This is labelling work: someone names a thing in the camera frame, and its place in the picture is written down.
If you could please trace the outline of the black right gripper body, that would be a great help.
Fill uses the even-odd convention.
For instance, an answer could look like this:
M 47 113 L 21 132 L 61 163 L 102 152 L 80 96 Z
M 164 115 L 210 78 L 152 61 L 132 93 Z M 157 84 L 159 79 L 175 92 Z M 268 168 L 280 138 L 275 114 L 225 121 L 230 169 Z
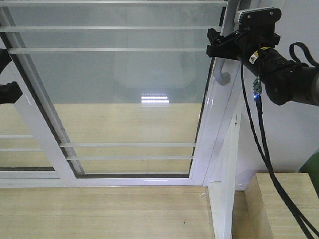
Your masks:
M 274 48 L 279 44 L 280 36 L 275 33 L 276 22 L 249 23 L 239 25 L 240 35 L 235 44 L 240 49 L 238 58 L 248 62 L 249 57 L 262 47 Z

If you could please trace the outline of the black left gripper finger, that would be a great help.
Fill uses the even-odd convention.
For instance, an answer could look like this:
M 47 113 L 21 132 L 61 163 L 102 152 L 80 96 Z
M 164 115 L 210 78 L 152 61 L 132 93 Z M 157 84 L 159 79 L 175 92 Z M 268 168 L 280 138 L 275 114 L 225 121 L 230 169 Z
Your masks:
M 12 61 L 12 58 L 6 49 L 0 49 L 0 73 Z
M 22 90 L 13 81 L 0 86 L 0 104 L 14 104 L 22 96 Z

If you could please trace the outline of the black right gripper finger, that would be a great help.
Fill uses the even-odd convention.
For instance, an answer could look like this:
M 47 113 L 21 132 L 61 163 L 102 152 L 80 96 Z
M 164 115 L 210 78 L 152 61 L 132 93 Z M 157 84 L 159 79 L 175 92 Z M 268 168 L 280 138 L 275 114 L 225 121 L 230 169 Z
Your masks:
M 217 32 L 214 28 L 210 28 L 208 29 L 208 32 L 207 32 L 207 38 L 210 42 L 210 46 L 217 46 L 225 42 L 230 42 L 235 40 L 235 38 L 239 36 L 240 34 L 241 34 L 240 31 L 235 31 L 230 33 L 227 36 L 223 36 L 221 35 L 220 32 Z
M 238 60 L 239 47 L 235 44 L 219 44 L 219 45 L 207 45 L 206 54 L 212 57 L 218 57 L 223 59 Z

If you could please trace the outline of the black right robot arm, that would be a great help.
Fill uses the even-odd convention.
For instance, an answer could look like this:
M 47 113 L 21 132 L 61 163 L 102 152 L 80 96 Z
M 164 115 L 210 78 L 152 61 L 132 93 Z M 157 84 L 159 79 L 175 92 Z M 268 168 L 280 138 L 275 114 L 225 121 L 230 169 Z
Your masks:
M 283 57 L 275 46 L 280 36 L 275 33 L 274 22 L 241 24 L 235 32 L 222 36 L 210 28 L 207 33 L 210 44 L 209 57 L 239 60 L 264 84 L 267 96 L 277 104 L 289 101 L 319 104 L 319 65 L 305 45 L 296 43 L 305 51 L 309 64 L 302 63 L 290 46 L 291 59 Z

